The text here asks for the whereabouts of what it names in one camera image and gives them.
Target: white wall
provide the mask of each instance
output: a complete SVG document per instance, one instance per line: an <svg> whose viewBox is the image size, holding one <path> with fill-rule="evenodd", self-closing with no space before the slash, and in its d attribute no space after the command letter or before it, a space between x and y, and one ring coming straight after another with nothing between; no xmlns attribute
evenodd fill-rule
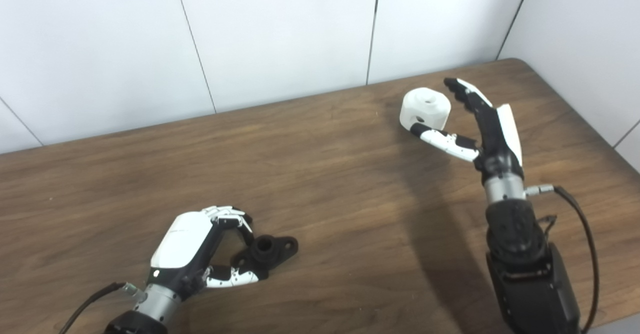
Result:
<svg viewBox="0 0 640 334"><path fill-rule="evenodd" d="M0 0L0 97L44 143L213 113L180 0Z"/></svg>
<svg viewBox="0 0 640 334"><path fill-rule="evenodd" d="M0 152L493 60L519 1L0 0Z"/></svg>
<svg viewBox="0 0 640 334"><path fill-rule="evenodd" d="M496 59L521 0L379 0L368 83Z"/></svg>
<svg viewBox="0 0 640 334"><path fill-rule="evenodd" d="M615 145L640 120L638 12L640 0L525 0L500 58L531 65Z"/></svg>
<svg viewBox="0 0 640 334"><path fill-rule="evenodd" d="M218 111L365 85L375 0L182 0Z"/></svg>

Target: hole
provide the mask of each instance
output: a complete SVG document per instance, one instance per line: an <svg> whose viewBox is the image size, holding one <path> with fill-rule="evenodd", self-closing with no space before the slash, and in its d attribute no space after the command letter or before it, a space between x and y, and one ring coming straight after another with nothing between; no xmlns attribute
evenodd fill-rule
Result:
<svg viewBox="0 0 640 334"><path fill-rule="evenodd" d="M258 240L258 250L260 251L268 251L272 247L274 243L270 239L260 239Z"/></svg>

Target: robotic hand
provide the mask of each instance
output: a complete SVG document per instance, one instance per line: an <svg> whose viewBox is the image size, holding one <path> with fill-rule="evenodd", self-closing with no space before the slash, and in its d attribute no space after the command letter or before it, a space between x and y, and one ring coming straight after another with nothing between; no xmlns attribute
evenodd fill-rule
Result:
<svg viewBox="0 0 640 334"><path fill-rule="evenodd" d="M555 217L537 220L528 195L556 191L569 201L562 188L551 185L524 188L522 151L514 115L508 104L494 108L475 86L447 78L444 83L455 99L474 114L482 147L473 139L414 123L410 131L421 140L466 161L482 173L487 197L486 262L502 317L516 334L578 334L580 311L562 257L548 241ZM597 259L584 214L581 215L594 260L594 307L583 329L586 332L597 304ZM549 222L542 230L540 222Z"/></svg>
<svg viewBox="0 0 640 334"><path fill-rule="evenodd" d="M231 206L211 206L175 218L151 257L142 292L125 284L137 299L135 307L110 321L108 334L166 334L178 306L204 288L228 288L269 277L269 270L295 255L298 241L290 236L263 235L254 239L252 219ZM231 259L231 266L210 265L224 231L237 229L247 249Z"/></svg>

